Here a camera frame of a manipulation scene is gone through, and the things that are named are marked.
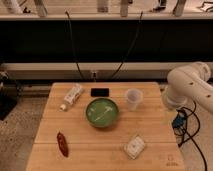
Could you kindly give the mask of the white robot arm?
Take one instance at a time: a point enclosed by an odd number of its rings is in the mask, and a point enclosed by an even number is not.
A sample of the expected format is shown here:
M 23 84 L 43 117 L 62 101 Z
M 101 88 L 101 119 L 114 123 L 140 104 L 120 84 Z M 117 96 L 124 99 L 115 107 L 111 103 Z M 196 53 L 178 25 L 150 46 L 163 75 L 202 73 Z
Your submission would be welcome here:
M 194 62 L 171 70 L 167 75 L 168 85 L 162 93 L 164 105 L 172 110 L 183 107 L 188 99 L 213 114 L 213 86 L 210 67 L 204 62 Z

